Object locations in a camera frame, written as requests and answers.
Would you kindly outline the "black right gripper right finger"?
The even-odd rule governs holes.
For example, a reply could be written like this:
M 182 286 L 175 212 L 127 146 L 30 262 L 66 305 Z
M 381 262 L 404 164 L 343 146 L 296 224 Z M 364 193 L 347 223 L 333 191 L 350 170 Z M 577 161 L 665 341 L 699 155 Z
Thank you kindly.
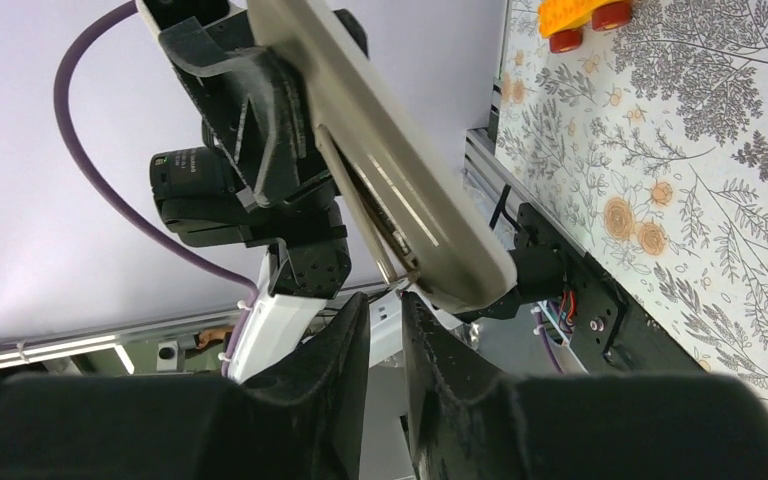
M 422 479 L 768 479 L 768 412 L 720 375 L 516 376 L 401 297 Z

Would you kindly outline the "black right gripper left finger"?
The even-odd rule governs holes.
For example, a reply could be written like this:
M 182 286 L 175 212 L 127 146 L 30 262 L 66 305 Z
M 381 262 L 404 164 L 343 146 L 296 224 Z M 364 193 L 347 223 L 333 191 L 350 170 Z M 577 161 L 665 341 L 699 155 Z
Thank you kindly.
M 313 339 L 215 374 L 30 375 L 0 387 L 0 479 L 355 479 L 370 347 L 353 295 Z

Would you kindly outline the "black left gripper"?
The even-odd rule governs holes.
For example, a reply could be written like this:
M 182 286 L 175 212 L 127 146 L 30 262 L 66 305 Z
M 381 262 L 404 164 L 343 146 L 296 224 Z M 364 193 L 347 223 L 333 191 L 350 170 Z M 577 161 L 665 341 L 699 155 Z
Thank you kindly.
M 254 38 L 228 1 L 141 1 L 138 12 L 202 117 L 203 143 L 155 155 L 155 202 L 213 200 L 230 210 L 291 209 L 329 181 L 300 71 Z

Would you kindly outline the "white remote control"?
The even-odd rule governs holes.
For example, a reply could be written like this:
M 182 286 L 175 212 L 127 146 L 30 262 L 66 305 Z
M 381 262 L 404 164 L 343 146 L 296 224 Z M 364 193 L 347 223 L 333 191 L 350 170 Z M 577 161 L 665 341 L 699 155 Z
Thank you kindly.
M 427 136 L 323 1 L 252 1 L 255 40 L 304 79 L 312 130 L 327 127 L 399 274 L 450 313 L 485 308 L 517 281 L 506 249 Z

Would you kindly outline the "grey battery compartment cover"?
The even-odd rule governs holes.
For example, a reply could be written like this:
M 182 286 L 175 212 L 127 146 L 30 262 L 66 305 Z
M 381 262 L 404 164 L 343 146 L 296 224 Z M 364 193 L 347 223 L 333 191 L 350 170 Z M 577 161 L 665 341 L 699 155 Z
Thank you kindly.
M 361 191 L 351 179 L 349 168 L 342 161 L 327 127 L 319 124 L 313 128 L 313 132 L 317 149 L 325 160 L 328 170 L 340 190 L 383 280 L 388 286 L 397 290 L 407 290 L 416 281 L 415 273 L 410 270 L 404 274 L 397 272 L 387 252 L 387 248 L 379 235 L 379 229 L 370 215 L 367 204 L 363 200 Z

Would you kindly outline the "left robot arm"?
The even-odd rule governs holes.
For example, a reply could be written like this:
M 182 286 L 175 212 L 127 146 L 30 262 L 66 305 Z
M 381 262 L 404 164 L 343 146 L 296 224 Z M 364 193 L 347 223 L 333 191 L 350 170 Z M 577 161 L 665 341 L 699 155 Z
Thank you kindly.
M 339 191 L 314 145 L 300 74 L 254 38 L 229 1 L 136 9 L 200 118 L 200 142 L 154 155 L 163 226 L 185 246 L 245 253 L 253 296 L 221 336 L 222 373 L 243 382 L 287 356 L 352 262 Z

